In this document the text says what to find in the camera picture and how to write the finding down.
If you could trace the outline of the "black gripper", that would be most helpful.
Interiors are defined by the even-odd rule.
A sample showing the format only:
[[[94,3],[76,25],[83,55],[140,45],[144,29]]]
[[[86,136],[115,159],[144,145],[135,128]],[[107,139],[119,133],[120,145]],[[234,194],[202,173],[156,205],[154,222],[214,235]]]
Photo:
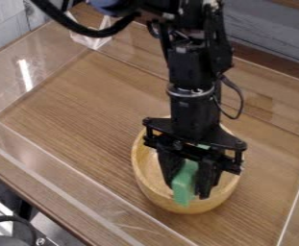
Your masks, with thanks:
[[[184,165],[184,159],[200,160],[196,191],[199,199],[211,195],[217,176],[239,175],[247,144],[221,126],[221,86],[182,89],[168,86],[171,116],[148,117],[144,144],[156,151],[163,180],[168,187]]]

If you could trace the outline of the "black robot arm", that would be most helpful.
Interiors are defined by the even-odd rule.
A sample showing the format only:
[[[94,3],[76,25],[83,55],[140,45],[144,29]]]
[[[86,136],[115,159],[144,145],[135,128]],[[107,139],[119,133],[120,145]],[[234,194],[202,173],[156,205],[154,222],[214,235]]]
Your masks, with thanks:
[[[225,130],[222,87],[237,85],[225,76],[234,50],[223,21],[222,0],[142,0],[155,15],[147,22],[159,39],[168,67],[171,114],[147,117],[144,144],[156,151],[164,183],[171,185],[184,164],[198,164],[194,194],[206,199],[225,172],[242,172],[247,144]]]

